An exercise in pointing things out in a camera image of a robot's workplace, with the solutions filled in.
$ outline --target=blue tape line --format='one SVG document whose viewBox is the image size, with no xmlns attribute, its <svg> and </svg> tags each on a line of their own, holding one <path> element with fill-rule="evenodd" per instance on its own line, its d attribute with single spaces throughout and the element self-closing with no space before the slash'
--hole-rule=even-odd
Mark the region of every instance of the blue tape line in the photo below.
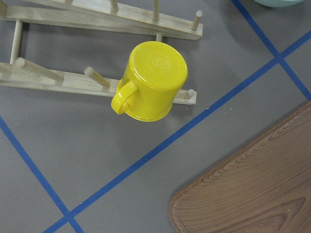
<svg viewBox="0 0 311 233">
<path fill-rule="evenodd" d="M 292 68 L 284 60 L 280 61 L 280 65 L 283 67 L 283 69 L 291 78 L 291 80 L 295 83 L 295 85 L 299 88 L 302 94 L 306 97 L 306 99 L 311 100 L 310 91 L 306 88 L 306 86 L 304 86 L 304 84 L 301 82 L 301 80 L 298 78 Z"/>
<path fill-rule="evenodd" d="M 248 13 L 248 11 L 245 9 L 245 7 L 240 3 L 240 1 L 239 0 L 231 0 L 231 1 L 235 5 L 235 7 L 239 10 L 239 12 L 243 15 L 243 17 L 248 22 L 248 24 L 251 26 L 251 28 L 254 30 L 254 32 L 257 34 L 257 36 L 261 39 L 261 41 L 268 48 L 270 53 L 272 53 L 272 55 L 274 57 L 278 57 L 279 53 L 276 50 L 276 48 L 274 47 L 274 45 L 272 44 L 272 42 L 268 39 L 268 37 L 261 30 L 261 28 L 258 26 L 258 24 L 254 21 L 254 19 Z"/>
<path fill-rule="evenodd" d="M 88 208 L 90 205 L 92 205 L 94 202 L 96 202 L 99 198 L 101 198 L 103 195 L 108 193 L 111 189 L 113 189 L 118 184 L 120 184 L 122 181 L 124 181 L 127 177 L 129 177 L 131 174 L 133 174 L 135 171 L 137 171 L 139 168 L 141 168 L 144 164 L 146 164 L 151 159 L 153 159 L 156 155 L 158 155 L 160 152 L 165 150 L 169 145 L 171 145 L 173 142 L 175 142 L 177 139 L 179 139 L 181 136 L 183 136 L 185 133 L 187 133 L 189 130 L 191 130 L 193 127 L 195 127 L 197 124 L 199 124 L 205 118 L 207 118 L 213 112 L 215 112 L 217 109 L 222 107 L 225 103 L 227 103 L 229 100 L 231 100 L 237 94 L 242 92 L 250 84 L 252 84 L 258 78 L 260 78 L 263 74 L 265 74 L 267 71 L 269 71 L 272 67 L 274 67 L 278 62 L 279 62 L 279 60 L 277 58 L 274 58 L 273 60 L 271 60 L 270 62 L 265 64 L 263 67 L 261 67 L 259 70 L 257 70 L 254 74 L 252 74 L 250 77 L 245 79 L 242 83 L 237 85 L 235 88 L 233 88 L 231 91 L 229 91 L 222 98 L 220 98 L 218 101 L 216 101 L 214 104 L 212 104 L 210 108 L 205 109 L 202 113 L 200 113 L 198 116 L 196 116 L 190 122 L 188 122 L 185 126 L 180 128 L 178 131 L 176 131 L 174 134 L 172 134 L 170 137 L 168 137 L 166 140 L 164 140 L 162 143 L 160 143 L 152 151 L 150 151 L 149 153 L 144 155 L 142 158 L 137 160 L 128 169 L 126 169 L 124 172 L 119 174 L 117 177 L 115 177 L 113 180 L 111 180 L 109 183 L 107 183 L 104 187 L 99 189 L 96 193 L 94 193 L 92 196 L 90 196 L 88 199 L 86 199 L 80 205 L 78 205 L 76 208 L 74 208 L 70 212 L 71 215 L 77 216 L 78 214 L 80 214 L 83 210 Z M 52 225 L 49 229 L 56 229 L 57 230 L 58 228 L 60 228 L 62 226 L 62 224 L 64 224 L 63 218 L 60 219 L 58 222 L 56 222 L 54 225 Z"/>
<path fill-rule="evenodd" d="M 248 24 L 251 26 L 251 28 L 255 31 L 257 36 L 262 40 L 262 42 L 265 44 L 265 46 L 268 48 L 268 50 L 272 53 L 272 55 L 279 59 L 280 65 L 283 67 L 285 72 L 290 76 L 291 80 L 295 83 L 295 85 L 298 87 L 298 89 L 302 92 L 302 94 L 310 100 L 310 91 L 306 88 L 306 86 L 302 83 L 302 81 L 298 78 L 298 76 L 294 73 L 294 71 L 291 69 L 291 67 L 288 65 L 288 63 L 285 61 L 283 55 L 289 55 L 293 51 L 295 51 L 298 47 L 300 47 L 303 43 L 305 43 L 308 39 L 310 39 L 310 32 L 305 34 L 303 37 L 298 39 L 295 43 L 293 43 L 290 47 L 288 47 L 283 53 L 279 53 L 272 42 L 268 39 L 268 37 L 263 33 L 261 28 L 258 26 L 258 24 L 254 21 L 254 19 L 251 17 L 251 15 L 248 13 L 248 11 L 244 8 L 244 6 L 240 3 L 239 0 L 231 0 L 233 4 L 236 6 L 236 8 L 240 11 L 240 13 L 243 15 L 245 20 L 248 22 Z"/>
<path fill-rule="evenodd" d="M 43 186 L 45 191 L 49 194 L 50 198 L 54 201 L 54 203 L 57 205 L 58 209 L 62 212 L 64 216 L 67 217 L 67 221 L 71 224 L 71 226 L 75 229 L 76 232 L 83 232 L 82 228 L 78 225 L 76 220 L 72 217 L 70 217 L 70 212 L 67 209 L 67 207 L 64 205 L 62 200 L 59 198 L 58 194 L 54 191 L 52 186 L 49 184 L 47 179 L 43 176 L 41 171 L 38 169 L 38 167 L 35 165 L 35 163 L 31 160 L 30 156 L 27 154 L 23 146 L 19 143 L 17 138 L 14 136 L 10 128 L 7 126 L 7 124 L 4 122 L 3 118 L 0 116 L 0 128 L 6 135 L 6 137 L 9 139 L 15 150 L 19 153 L 21 158 L 24 160 L 24 162 L 27 164 L 30 171 L 34 174 L 34 176 L 37 178 L 37 180 L 40 182 L 40 184 Z"/>
<path fill-rule="evenodd" d="M 292 45 L 290 45 L 286 50 L 284 50 L 281 53 L 281 56 L 282 57 L 289 56 L 292 52 L 294 52 L 297 48 L 299 48 L 301 45 L 303 45 L 304 43 L 306 43 L 310 39 L 311 39 L 311 30 L 308 31 L 306 34 L 304 34 L 301 38 L 299 38 Z"/>
<path fill-rule="evenodd" d="M 67 223 L 67 218 L 62 217 L 60 220 L 58 220 L 56 223 L 51 225 L 49 228 L 47 228 L 43 233 L 53 233 L 60 229 L 62 226 L 64 226 Z"/>
</svg>

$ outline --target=gray floor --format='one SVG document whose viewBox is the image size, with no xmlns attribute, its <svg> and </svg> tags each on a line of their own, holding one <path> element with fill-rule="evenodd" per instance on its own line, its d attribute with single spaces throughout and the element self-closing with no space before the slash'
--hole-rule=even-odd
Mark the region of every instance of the gray floor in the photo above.
<svg viewBox="0 0 311 233">
<path fill-rule="evenodd" d="M 120 2 L 152 9 L 151 0 Z M 161 2 L 162 13 L 188 20 L 199 9 L 200 40 L 164 38 L 185 57 L 183 89 L 198 92 L 197 104 L 176 104 L 160 121 L 118 116 L 107 97 L 0 87 L 1 233 L 173 233 L 176 191 L 311 99 L 310 0 L 279 9 Z M 0 21 L 0 62 L 10 60 L 14 27 Z M 147 40 L 155 38 L 25 24 L 20 56 L 120 79 Z"/>
</svg>

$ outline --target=gray surface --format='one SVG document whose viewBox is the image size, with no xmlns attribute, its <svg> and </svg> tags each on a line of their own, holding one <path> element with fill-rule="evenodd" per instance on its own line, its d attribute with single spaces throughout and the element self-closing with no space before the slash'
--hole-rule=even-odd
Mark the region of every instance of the gray surface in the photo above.
<svg viewBox="0 0 311 233">
<path fill-rule="evenodd" d="M 145 0 L 122 3 L 152 7 L 152 1 Z M 309 0 L 282 9 L 242 3 L 279 52 L 311 30 Z M 158 122 L 117 116 L 110 98 L 0 87 L 1 117 L 69 210 L 273 59 L 230 1 L 161 2 L 161 12 L 189 20 L 198 9 L 204 12 L 205 25 L 199 41 L 164 39 L 185 57 L 189 77 L 183 89 L 198 92 L 197 104 L 176 104 Z M 14 25 L 0 21 L 0 62 L 9 61 Z M 31 24 L 24 25 L 20 56 L 50 69 L 76 73 L 92 66 L 106 77 L 120 79 L 132 48 L 154 39 Z M 309 90 L 310 50 L 308 41 L 286 58 Z M 174 192 L 306 100 L 280 65 L 232 97 L 76 216 L 81 228 L 90 233 L 175 232 L 167 216 Z M 4 161 L 0 219 L 5 219 L 0 232 L 42 232 L 62 215 L 3 133 L 0 143 Z M 12 189 L 22 192 L 7 200 Z M 35 207 L 24 202 L 30 197 Z M 74 230 L 67 223 L 56 232 Z"/>
</svg>

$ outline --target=wood grain tray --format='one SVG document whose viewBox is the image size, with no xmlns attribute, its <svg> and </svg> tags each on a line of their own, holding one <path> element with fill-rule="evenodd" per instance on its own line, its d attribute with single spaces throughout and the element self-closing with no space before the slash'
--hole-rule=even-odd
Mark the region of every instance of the wood grain tray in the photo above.
<svg viewBox="0 0 311 233">
<path fill-rule="evenodd" d="M 176 193 L 181 233 L 311 233 L 311 101 Z"/>
</svg>

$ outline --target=wood grain pattern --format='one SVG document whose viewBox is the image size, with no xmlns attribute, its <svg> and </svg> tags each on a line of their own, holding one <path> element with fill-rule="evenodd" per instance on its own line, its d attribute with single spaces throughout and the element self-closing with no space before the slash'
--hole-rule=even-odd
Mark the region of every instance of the wood grain pattern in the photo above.
<svg viewBox="0 0 311 233">
<path fill-rule="evenodd" d="M 181 233 L 311 232 L 311 101 L 173 196 Z"/>
<path fill-rule="evenodd" d="M 7 5 L 0 0 L 0 19 L 5 20 L 6 18 L 6 9 L 7 9 Z"/>
<path fill-rule="evenodd" d="M 83 74 L 52 71 L 63 76 L 64 81 L 59 83 L 17 66 L 0 63 L 0 86 L 113 97 L 116 94 L 119 83 L 119 80 L 105 78 L 110 83 L 110 87 L 104 88 L 95 80 Z M 195 92 L 190 99 L 187 99 L 187 94 L 188 90 L 179 90 L 173 103 L 195 104 L 197 93 Z"/>
<path fill-rule="evenodd" d="M 22 6 L 7 6 L 7 21 L 16 21 L 21 19 L 25 23 L 35 23 L 43 25 L 83 28 L 110 32 L 134 33 L 142 35 L 156 35 L 159 31 L 148 28 L 138 27 L 129 22 L 118 22 L 116 20 L 98 17 L 89 14 L 83 14 L 73 11 L 43 9 Z M 179 39 L 198 39 L 188 33 L 180 33 L 175 30 L 165 30 L 164 37 L 173 37 Z"/>
<path fill-rule="evenodd" d="M 198 30 L 191 29 L 192 21 L 160 14 L 160 21 L 153 20 L 153 12 L 145 9 L 129 6 L 126 4 L 118 3 L 118 12 L 111 10 L 110 1 L 108 0 L 74 0 L 71 3 L 65 3 L 64 0 L 25 0 L 41 5 L 55 7 L 66 11 L 79 12 L 82 14 L 93 15 L 96 17 L 104 18 L 111 23 L 112 27 L 119 28 L 120 23 L 123 32 L 133 33 L 131 28 L 134 28 L 135 33 L 146 34 L 146 31 L 152 31 L 152 35 L 157 32 L 175 35 L 175 38 L 197 40 L 202 36 L 203 24 L 200 24 Z"/>
</svg>

